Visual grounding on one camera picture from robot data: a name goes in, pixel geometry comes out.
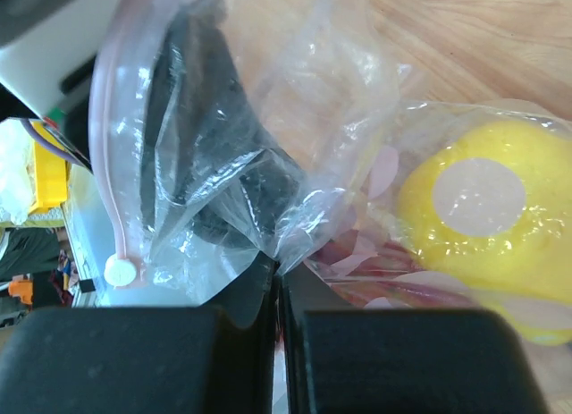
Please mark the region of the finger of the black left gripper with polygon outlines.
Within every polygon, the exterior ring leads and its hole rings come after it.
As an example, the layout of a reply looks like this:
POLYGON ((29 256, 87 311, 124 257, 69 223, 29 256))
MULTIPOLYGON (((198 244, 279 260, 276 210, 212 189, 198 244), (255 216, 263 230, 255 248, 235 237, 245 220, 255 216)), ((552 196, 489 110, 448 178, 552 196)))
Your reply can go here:
POLYGON ((147 98, 141 213, 158 251, 181 232, 274 251, 304 174, 258 120, 223 33, 223 0, 194 0, 170 23, 147 98))

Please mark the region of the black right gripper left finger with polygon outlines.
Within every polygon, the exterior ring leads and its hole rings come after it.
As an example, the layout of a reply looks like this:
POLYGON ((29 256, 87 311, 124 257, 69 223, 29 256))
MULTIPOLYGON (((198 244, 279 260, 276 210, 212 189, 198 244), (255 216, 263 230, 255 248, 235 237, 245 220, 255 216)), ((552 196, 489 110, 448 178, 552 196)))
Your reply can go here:
POLYGON ((274 262, 194 308, 42 308, 1 352, 4 413, 268 413, 274 262))

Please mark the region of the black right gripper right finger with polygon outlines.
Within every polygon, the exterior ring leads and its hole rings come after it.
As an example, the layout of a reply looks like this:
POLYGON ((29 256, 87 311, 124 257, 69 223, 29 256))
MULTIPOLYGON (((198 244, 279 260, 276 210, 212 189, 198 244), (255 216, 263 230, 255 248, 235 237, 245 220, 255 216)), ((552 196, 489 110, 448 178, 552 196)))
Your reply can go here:
POLYGON ((352 307, 304 266, 279 279, 293 413, 544 413, 515 333, 477 308, 352 307))

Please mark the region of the clear polka dot zip bag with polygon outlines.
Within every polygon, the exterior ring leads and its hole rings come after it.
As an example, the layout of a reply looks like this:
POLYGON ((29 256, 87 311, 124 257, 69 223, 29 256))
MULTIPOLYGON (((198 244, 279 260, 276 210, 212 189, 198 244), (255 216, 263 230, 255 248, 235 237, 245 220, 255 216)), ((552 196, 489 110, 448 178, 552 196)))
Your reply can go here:
POLYGON ((140 191, 147 98, 165 33, 192 1, 121 0, 97 56, 89 151, 114 229, 115 252, 103 271, 111 288, 166 288, 201 304, 257 255, 287 274, 350 229, 397 242, 414 260, 397 197, 427 158, 495 121, 536 123, 571 139, 568 121, 531 103, 419 99, 411 69, 393 60, 371 28, 366 0, 223 0, 220 29, 248 101, 304 178, 271 253, 189 231, 153 251, 140 191))

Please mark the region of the red fake grape bunch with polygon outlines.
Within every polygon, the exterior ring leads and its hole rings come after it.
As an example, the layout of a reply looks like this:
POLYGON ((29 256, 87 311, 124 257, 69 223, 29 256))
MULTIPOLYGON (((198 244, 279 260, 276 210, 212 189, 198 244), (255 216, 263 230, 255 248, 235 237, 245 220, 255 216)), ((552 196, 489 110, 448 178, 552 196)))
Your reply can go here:
POLYGON ((336 294, 359 308, 475 308, 460 280, 420 267, 400 244, 350 229, 306 259, 336 294))

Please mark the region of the yellow fake pear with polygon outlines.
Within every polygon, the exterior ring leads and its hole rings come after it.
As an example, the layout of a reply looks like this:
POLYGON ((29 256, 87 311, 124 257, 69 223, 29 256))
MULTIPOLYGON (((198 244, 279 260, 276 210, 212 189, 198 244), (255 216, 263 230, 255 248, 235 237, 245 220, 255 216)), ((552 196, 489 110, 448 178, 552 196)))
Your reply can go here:
POLYGON ((400 187, 403 242, 459 279, 526 339, 571 340, 571 139, 519 120, 486 123, 400 187))

